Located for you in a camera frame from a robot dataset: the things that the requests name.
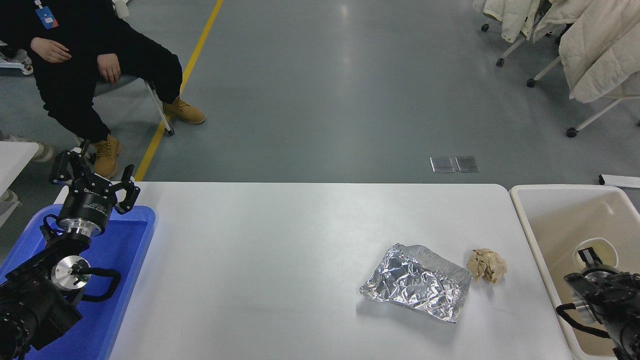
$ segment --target hand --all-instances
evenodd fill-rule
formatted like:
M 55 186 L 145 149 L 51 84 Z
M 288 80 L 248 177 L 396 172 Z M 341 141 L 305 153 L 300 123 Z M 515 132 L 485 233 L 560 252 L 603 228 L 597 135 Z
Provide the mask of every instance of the hand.
M 120 62 L 116 54 L 98 55 L 98 70 L 105 81 L 115 84 L 120 79 Z
M 31 50 L 40 55 L 44 60 L 57 64 L 63 63 L 71 59 L 67 49 L 64 45 L 53 40 L 45 38 L 33 38 L 31 41 Z

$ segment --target white table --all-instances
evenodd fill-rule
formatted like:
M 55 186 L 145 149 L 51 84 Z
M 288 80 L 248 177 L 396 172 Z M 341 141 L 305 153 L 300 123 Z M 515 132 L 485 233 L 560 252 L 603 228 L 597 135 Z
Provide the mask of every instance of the white table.
M 3 142 L 0 141 L 0 195 L 18 177 L 18 174 L 29 163 L 38 151 L 38 144 L 32 142 Z M 18 203 L 0 203 L 0 226 L 13 213 Z
M 500 186 L 138 184 L 157 226 L 111 360 L 572 358 Z M 395 243 L 509 272 L 440 323 L 359 294 Z

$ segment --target white jacket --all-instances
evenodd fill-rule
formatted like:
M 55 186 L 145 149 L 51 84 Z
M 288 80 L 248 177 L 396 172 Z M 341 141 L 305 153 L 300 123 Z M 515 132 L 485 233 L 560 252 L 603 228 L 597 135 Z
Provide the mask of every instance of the white jacket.
M 640 96 L 640 1 L 556 1 L 534 39 L 572 22 L 559 48 L 570 98 Z
M 541 0 L 474 0 L 474 9 L 501 21 L 502 38 L 514 42 L 519 32 L 529 39 L 540 3 Z

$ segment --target blue plastic tray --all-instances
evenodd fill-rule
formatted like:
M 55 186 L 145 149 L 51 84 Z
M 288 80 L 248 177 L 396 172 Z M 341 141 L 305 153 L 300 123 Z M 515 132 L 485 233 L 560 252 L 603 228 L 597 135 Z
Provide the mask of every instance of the blue plastic tray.
M 39 229 L 42 218 L 47 214 L 57 215 L 61 207 L 47 206 L 31 219 L 0 266 L 0 282 L 8 272 L 44 249 L 44 238 Z M 27 360 L 106 360 L 109 357 L 151 242 L 155 221 L 156 214 L 146 206 L 134 206 L 124 215 L 112 212 L 105 233 L 93 237 L 91 247 L 81 255 L 91 266 L 118 270 L 122 274 L 118 289 L 109 300 L 80 302 L 78 310 L 83 319 L 40 351 L 32 348 Z M 86 293 L 102 295 L 109 282 L 110 279 L 93 276 L 86 286 Z

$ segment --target person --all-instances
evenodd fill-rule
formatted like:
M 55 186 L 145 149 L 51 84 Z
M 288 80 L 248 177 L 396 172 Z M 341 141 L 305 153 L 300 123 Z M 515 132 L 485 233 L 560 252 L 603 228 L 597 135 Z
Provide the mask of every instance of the person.
M 51 160 L 51 158 L 53 158 L 53 154 L 55 152 L 53 146 L 49 145 L 48 143 L 37 142 L 35 140 L 23 138 L 22 136 L 18 136 L 16 134 L 4 133 L 2 129 L 0 129 L 0 141 L 35 143 L 38 146 L 38 150 L 31 158 L 31 161 L 34 161 L 36 163 L 46 163 L 47 161 Z
M 96 82 L 122 74 L 152 82 L 164 112 L 188 124 L 202 111 L 180 98 L 178 57 L 119 19 L 111 0 L 0 0 L 0 38 L 33 62 L 48 115 L 97 150 L 96 174 L 111 179 L 122 144 L 93 109 Z
M 49 145 L 48 143 L 37 142 L 35 140 L 30 140 L 16 134 L 4 133 L 1 129 L 0 141 L 33 142 L 37 144 L 38 150 L 31 157 L 31 161 L 34 161 L 36 163 L 46 163 L 47 161 L 51 160 L 51 158 L 53 158 L 53 154 L 55 153 L 53 146 Z M 0 219 L 2 219 L 7 214 L 7 212 L 11 210 L 12 205 L 16 203 L 19 204 L 18 195 L 16 195 L 15 192 L 11 191 L 11 189 L 6 189 L 2 194 L 0 194 Z

